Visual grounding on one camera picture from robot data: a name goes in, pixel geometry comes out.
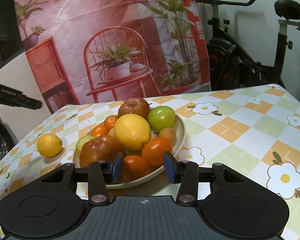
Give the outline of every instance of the metal screw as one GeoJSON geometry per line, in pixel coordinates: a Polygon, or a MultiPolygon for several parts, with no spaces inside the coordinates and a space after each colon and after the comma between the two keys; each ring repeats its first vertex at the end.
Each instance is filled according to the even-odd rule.
{"type": "Polygon", "coordinates": [[[188,194],[181,195],[179,197],[179,200],[183,203],[190,203],[190,202],[194,201],[194,196],[188,195],[188,194]]]}
{"type": "Polygon", "coordinates": [[[91,200],[95,203],[102,203],[107,200],[107,197],[105,195],[94,195],[91,200]]]}

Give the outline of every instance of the purple pot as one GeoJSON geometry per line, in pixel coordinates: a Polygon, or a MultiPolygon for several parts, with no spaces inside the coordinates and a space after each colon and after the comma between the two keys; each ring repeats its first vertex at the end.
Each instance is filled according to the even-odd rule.
{"type": "Polygon", "coordinates": [[[28,49],[31,49],[32,47],[37,45],[38,41],[39,35],[37,35],[36,33],[32,33],[28,38],[22,41],[22,45],[25,48],[25,51],[27,51],[28,49]]]}

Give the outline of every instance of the red apple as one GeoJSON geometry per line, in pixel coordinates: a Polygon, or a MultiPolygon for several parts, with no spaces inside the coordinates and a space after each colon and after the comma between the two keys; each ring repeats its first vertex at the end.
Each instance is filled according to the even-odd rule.
{"type": "Polygon", "coordinates": [[[125,101],[119,108],[118,117],[125,114],[137,114],[147,120],[151,108],[143,98],[130,98],[125,101]]]}
{"type": "Polygon", "coordinates": [[[123,144],[117,138],[111,135],[100,135],[82,146],[79,157],[80,167],[87,168],[90,163],[101,160],[110,161],[118,152],[125,155],[123,144]]]}

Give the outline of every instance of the potted plant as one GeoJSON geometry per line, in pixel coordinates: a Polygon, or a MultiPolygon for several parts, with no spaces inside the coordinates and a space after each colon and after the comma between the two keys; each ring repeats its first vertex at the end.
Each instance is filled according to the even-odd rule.
{"type": "Polygon", "coordinates": [[[22,41],[23,47],[25,50],[31,49],[35,45],[38,44],[39,41],[39,35],[45,31],[41,26],[35,25],[31,28],[32,33],[22,41]]]}
{"type": "Polygon", "coordinates": [[[200,75],[198,75],[199,71],[195,69],[194,48],[187,37],[190,25],[195,25],[195,23],[187,18],[185,13],[189,10],[183,5],[182,0],[156,0],[156,2],[161,9],[153,6],[147,7],[161,18],[166,19],[172,26],[173,31],[170,36],[178,42],[174,45],[174,50],[178,52],[182,60],[182,62],[171,60],[168,63],[171,69],[166,76],[162,77],[161,82],[168,85],[164,89],[166,93],[179,94],[176,91],[183,93],[199,84],[200,75]]]}
{"type": "Polygon", "coordinates": [[[199,85],[200,80],[197,78],[199,71],[194,67],[195,62],[180,63],[177,60],[170,60],[168,63],[170,70],[165,76],[161,76],[160,82],[166,85],[163,89],[167,95],[177,95],[185,93],[199,85]],[[189,68],[194,69],[195,82],[191,82],[189,68]]]}
{"type": "Polygon", "coordinates": [[[131,60],[143,52],[127,44],[107,46],[107,50],[97,52],[101,60],[92,67],[97,67],[99,72],[107,71],[107,76],[114,80],[129,76],[131,60]]]}
{"type": "Polygon", "coordinates": [[[25,50],[37,45],[39,41],[38,36],[45,31],[41,26],[36,25],[31,28],[32,33],[28,36],[26,32],[26,22],[33,12],[42,11],[42,7],[39,7],[39,5],[46,2],[47,1],[39,2],[39,0],[29,0],[24,5],[21,5],[19,2],[14,3],[17,23],[25,35],[25,39],[22,41],[25,50]]]}

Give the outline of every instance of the crosshair mark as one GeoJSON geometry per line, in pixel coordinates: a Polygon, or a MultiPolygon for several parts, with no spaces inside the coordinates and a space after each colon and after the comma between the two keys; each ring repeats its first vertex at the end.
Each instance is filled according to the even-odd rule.
{"type": "Polygon", "coordinates": [[[149,200],[147,200],[147,199],[143,199],[143,200],[141,200],[141,201],[139,201],[139,202],[141,202],[142,204],[148,204],[149,202],[151,202],[151,201],[149,201],[149,200]]]}

